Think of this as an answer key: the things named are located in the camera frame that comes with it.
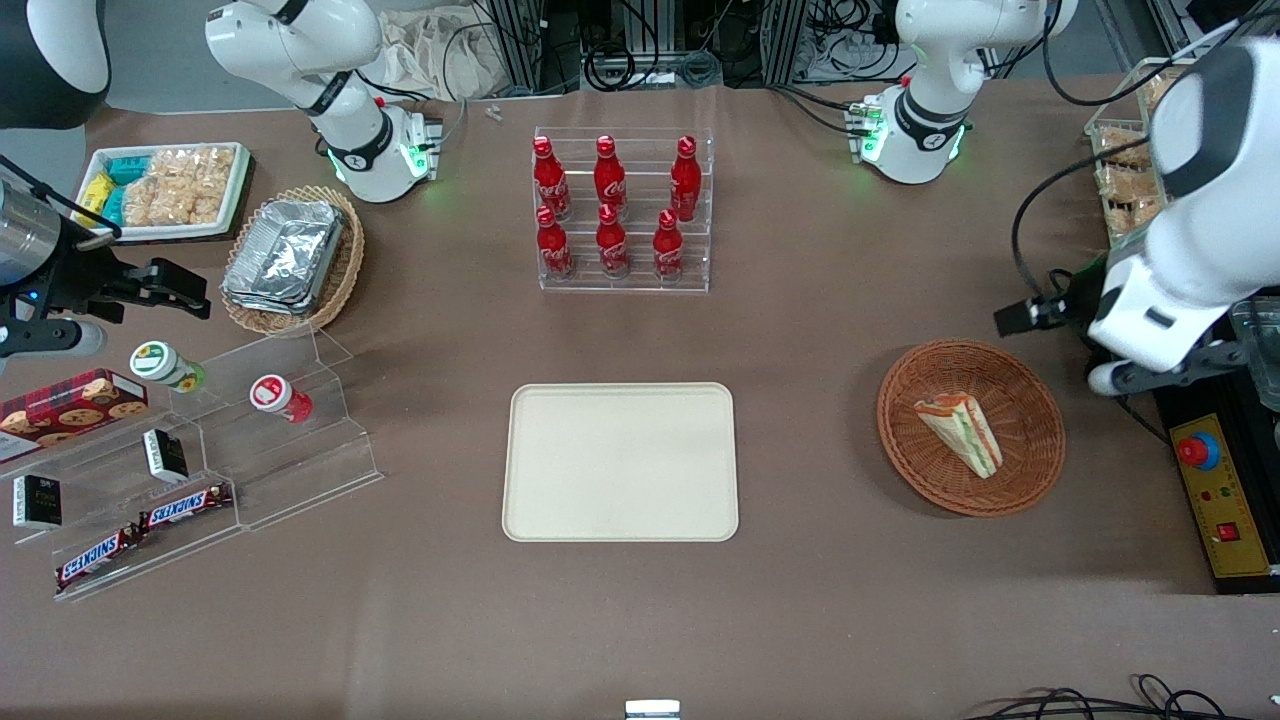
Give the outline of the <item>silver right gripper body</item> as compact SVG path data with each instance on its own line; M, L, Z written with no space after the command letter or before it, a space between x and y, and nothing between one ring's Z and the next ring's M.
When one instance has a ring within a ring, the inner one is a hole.
M1 186L1 287L20 283L58 250L63 217L32 193Z

